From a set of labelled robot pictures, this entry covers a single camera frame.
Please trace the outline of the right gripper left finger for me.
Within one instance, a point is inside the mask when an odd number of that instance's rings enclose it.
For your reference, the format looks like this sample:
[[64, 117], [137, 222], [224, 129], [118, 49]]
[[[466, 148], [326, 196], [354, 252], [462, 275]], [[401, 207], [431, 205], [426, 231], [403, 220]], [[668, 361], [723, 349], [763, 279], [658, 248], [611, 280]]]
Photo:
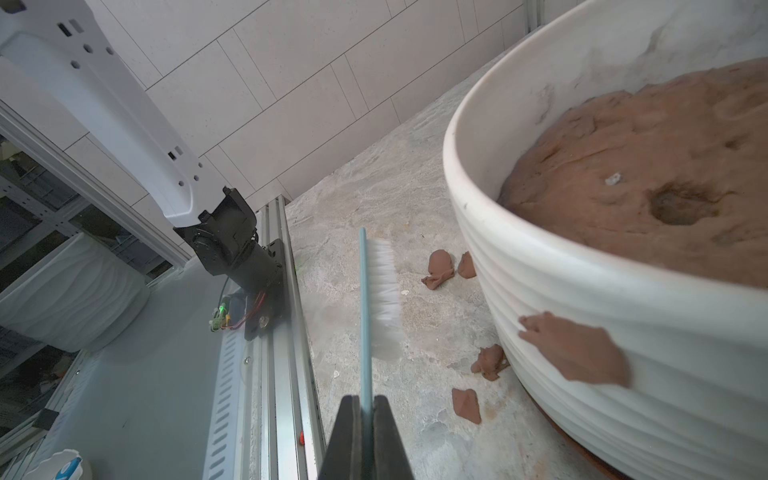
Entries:
[[357, 395], [341, 399], [318, 480], [362, 478], [362, 409]]

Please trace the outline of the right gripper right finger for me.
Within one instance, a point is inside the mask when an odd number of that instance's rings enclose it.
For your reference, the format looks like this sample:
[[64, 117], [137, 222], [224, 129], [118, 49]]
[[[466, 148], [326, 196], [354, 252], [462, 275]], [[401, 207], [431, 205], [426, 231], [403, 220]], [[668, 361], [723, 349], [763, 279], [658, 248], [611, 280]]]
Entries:
[[390, 403], [384, 395], [374, 397], [373, 478], [376, 480], [414, 479]]

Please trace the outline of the white ceramic pot with soil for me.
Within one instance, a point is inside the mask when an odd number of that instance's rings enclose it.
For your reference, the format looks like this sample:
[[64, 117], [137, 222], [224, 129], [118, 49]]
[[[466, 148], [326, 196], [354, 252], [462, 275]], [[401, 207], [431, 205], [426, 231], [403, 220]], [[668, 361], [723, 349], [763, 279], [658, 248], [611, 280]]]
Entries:
[[634, 479], [767, 475], [767, 5], [587, 1], [445, 134], [513, 370]]

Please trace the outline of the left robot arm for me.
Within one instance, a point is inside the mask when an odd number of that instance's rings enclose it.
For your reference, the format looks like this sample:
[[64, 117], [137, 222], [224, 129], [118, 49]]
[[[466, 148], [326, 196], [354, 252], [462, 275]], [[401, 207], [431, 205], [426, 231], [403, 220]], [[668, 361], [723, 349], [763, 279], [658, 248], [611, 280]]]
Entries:
[[1, 54], [63, 105], [150, 194], [212, 275], [251, 294], [284, 279], [242, 195], [208, 172], [123, 63], [84, 1], [5, 1]]

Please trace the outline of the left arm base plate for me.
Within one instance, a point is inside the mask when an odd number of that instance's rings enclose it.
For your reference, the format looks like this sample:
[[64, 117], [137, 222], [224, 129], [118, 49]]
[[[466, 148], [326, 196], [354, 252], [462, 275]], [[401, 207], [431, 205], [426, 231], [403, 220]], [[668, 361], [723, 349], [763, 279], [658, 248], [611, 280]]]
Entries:
[[247, 341], [270, 334], [291, 313], [285, 243], [282, 239], [276, 239], [261, 250], [269, 256], [275, 273], [269, 273], [267, 283], [262, 284], [258, 292], [247, 296], [249, 306], [246, 309], [244, 330]]

